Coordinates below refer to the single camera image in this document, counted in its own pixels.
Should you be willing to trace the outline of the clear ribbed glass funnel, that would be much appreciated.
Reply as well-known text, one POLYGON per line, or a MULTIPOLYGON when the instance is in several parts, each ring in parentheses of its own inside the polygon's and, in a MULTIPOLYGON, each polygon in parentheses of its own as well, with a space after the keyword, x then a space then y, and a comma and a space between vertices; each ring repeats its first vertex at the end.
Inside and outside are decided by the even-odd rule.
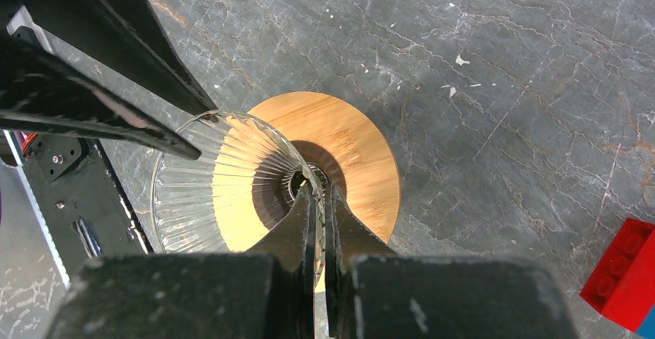
POLYGON ((314 284, 324 271, 326 178, 277 129, 253 115, 199 114, 177 129, 195 145, 190 161, 158 155, 151 221, 163 253, 241 253, 287 216, 302 188, 317 206, 314 284))

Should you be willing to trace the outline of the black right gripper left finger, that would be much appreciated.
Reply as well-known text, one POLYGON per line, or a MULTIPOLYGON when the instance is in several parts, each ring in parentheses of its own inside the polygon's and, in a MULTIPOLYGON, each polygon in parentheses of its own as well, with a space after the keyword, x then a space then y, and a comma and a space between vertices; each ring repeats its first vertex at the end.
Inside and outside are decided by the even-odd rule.
POLYGON ((290 211, 251 252, 270 258, 265 338, 313 338, 317 272, 317 200, 302 185, 290 211))

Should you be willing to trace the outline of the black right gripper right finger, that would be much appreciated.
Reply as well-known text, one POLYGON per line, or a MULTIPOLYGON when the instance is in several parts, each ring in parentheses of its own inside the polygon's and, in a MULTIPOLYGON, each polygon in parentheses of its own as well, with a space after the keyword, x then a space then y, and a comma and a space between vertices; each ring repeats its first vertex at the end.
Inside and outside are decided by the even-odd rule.
POLYGON ((337 185, 328 184, 325 200, 325 293, 329 335, 342 338, 347 293, 346 283, 353 256, 394 255, 395 252, 350 210, 337 185))

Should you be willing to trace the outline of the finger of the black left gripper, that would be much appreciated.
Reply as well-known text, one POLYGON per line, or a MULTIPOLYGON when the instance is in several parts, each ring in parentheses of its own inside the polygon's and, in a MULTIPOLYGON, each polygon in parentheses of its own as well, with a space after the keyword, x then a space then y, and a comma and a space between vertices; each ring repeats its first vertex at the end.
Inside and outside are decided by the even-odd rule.
POLYGON ((180 158, 201 151, 60 58, 17 37, 1 37, 1 127, 14 131, 131 141, 180 158))
POLYGON ((174 50, 148 0, 2 0, 35 24, 189 114, 216 105, 174 50))

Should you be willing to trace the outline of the round wooden dripper stand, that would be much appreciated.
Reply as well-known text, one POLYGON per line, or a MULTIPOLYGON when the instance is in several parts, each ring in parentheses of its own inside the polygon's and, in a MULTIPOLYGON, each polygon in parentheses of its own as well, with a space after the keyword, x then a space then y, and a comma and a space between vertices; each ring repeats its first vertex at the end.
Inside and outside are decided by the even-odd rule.
MULTIPOLYGON (((303 159, 318 166, 344 194, 350 210, 384 242, 399 217, 399 171, 388 141, 351 104, 324 93, 297 91, 271 97, 249 114, 278 130, 303 159)), ((259 242, 290 210, 298 169, 281 158, 249 154, 238 168, 227 157, 215 166, 212 200, 219 245, 242 252, 259 242)))

